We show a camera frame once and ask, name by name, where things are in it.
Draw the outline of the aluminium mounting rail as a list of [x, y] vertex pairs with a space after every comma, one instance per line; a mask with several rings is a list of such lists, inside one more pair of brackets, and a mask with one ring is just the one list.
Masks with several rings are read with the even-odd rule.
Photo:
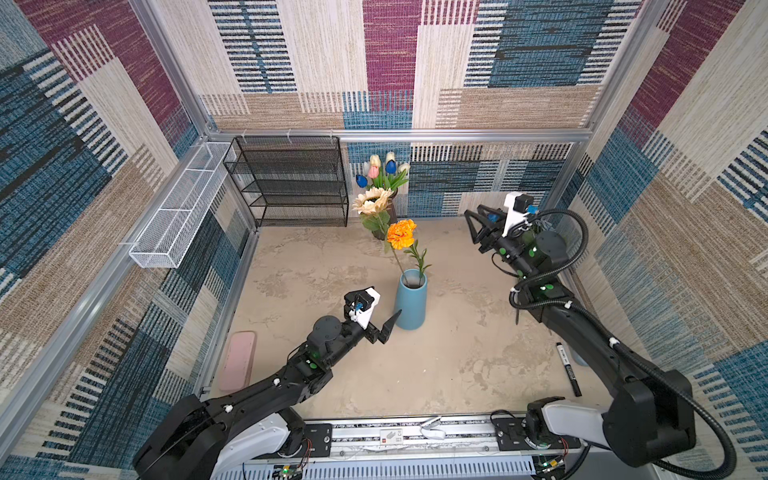
[[547, 449], [526, 440], [523, 413], [306, 419], [312, 462], [417, 458], [560, 456], [574, 460], [585, 441], [552, 435]]

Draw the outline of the pink ribbed glass vase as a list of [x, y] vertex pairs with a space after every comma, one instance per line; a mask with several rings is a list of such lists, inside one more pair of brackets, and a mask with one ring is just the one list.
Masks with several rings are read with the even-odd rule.
[[396, 223], [398, 220], [395, 206], [397, 194], [397, 189], [390, 190], [384, 203], [380, 202], [380, 198], [376, 199], [376, 203], [379, 204], [379, 207], [377, 208], [376, 213], [372, 216], [372, 219], [375, 220], [375, 228], [372, 230], [372, 234], [378, 240], [384, 240], [389, 226]]

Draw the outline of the cream dahlia flower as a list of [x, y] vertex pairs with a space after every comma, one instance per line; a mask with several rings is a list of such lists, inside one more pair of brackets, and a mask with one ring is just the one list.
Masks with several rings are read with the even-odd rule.
[[379, 204], [376, 203], [376, 199], [380, 198], [380, 202], [384, 203], [390, 190], [391, 189], [373, 187], [365, 193], [359, 194], [353, 202], [353, 210], [358, 214], [363, 227], [371, 233], [375, 228], [375, 220], [372, 219], [372, 216], [376, 213], [377, 208], [379, 207]]

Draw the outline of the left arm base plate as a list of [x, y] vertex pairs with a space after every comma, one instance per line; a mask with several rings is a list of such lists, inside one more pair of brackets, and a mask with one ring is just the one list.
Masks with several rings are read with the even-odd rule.
[[326, 458], [331, 454], [333, 425], [331, 423], [309, 423], [289, 431], [288, 438], [279, 454], [288, 458], [302, 458], [309, 454], [313, 458]]

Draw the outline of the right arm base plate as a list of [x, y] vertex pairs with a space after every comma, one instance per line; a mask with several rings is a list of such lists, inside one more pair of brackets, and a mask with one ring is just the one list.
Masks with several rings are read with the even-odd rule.
[[558, 436], [548, 432], [531, 434], [525, 417], [513, 416], [506, 411], [493, 412], [489, 420], [494, 429], [498, 449], [502, 452], [579, 452], [583, 447], [583, 443], [575, 437]]

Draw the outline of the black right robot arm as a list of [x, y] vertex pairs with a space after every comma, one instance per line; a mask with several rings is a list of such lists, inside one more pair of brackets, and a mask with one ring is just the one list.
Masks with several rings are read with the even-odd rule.
[[[573, 405], [558, 396], [529, 403], [527, 441], [535, 447], [549, 446], [555, 438], [569, 436], [604, 447], [631, 467], [654, 464], [691, 479], [727, 478], [737, 466], [735, 447], [719, 421], [694, 399], [688, 379], [677, 370], [662, 370], [633, 351], [559, 280], [559, 273], [585, 254], [589, 229], [580, 215], [561, 210], [580, 230], [577, 250], [570, 253], [558, 232], [536, 226], [554, 213], [552, 209], [535, 214], [504, 212], [485, 205], [464, 213], [479, 251], [499, 256], [517, 277], [509, 293], [510, 305], [530, 312], [572, 346], [612, 397], [605, 411]], [[708, 425], [723, 449], [722, 463], [710, 470], [691, 470], [668, 460], [695, 447], [697, 418]]]

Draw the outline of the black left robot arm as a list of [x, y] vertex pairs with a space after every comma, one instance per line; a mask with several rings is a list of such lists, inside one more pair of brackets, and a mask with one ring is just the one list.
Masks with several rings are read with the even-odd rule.
[[371, 322], [379, 293], [372, 287], [344, 296], [344, 317], [319, 318], [306, 340], [274, 374], [208, 400], [177, 401], [133, 458], [140, 479], [208, 479], [230, 463], [275, 453], [304, 427], [294, 406], [316, 395], [332, 368], [363, 339], [386, 343], [399, 316]]

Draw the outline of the pink glasses case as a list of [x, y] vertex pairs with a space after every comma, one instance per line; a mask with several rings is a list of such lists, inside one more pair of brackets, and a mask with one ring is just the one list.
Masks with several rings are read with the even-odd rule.
[[240, 331], [232, 335], [218, 376], [218, 388], [235, 392], [249, 385], [257, 334]]

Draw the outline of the black white marker pen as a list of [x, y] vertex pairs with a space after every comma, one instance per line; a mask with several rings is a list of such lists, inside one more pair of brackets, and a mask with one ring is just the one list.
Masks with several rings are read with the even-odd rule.
[[557, 342], [556, 343], [556, 350], [558, 352], [559, 358], [564, 366], [566, 375], [568, 377], [569, 383], [571, 385], [572, 391], [574, 393], [575, 397], [581, 397], [582, 391], [580, 388], [580, 385], [578, 383], [578, 380], [575, 376], [575, 371], [573, 370], [572, 364], [570, 362], [570, 359], [566, 353], [565, 347], [562, 343]]

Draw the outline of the teal cylindrical vase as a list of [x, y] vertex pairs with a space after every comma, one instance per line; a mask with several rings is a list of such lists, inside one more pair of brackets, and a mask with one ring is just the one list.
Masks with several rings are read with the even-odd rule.
[[426, 318], [428, 281], [418, 269], [408, 269], [400, 277], [394, 311], [400, 311], [396, 325], [404, 330], [420, 328]]

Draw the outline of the blue glasses case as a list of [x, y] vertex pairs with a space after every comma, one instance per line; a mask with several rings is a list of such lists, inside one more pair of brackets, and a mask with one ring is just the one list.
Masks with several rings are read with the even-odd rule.
[[571, 357], [575, 361], [576, 364], [578, 364], [580, 366], [584, 366], [584, 367], [588, 366], [587, 362], [579, 354], [577, 354], [575, 351], [571, 352]]

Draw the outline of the orange marigold flower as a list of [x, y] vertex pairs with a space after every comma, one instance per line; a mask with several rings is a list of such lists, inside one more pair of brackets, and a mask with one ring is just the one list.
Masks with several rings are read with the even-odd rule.
[[431, 267], [426, 261], [427, 248], [420, 248], [419, 241], [416, 238], [418, 225], [411, 219], [400, 220], [389, 226], [385, 241], [392, 251], [396, 263], [403, 275], [406, 275], [406, 269], [398, 256], [399, 252], [404, 253], [415, 262], [417, 274], [413, 280], [405, 280], [405, 285], [409, 288], [418, 288], [427, 281], [426, 270]]

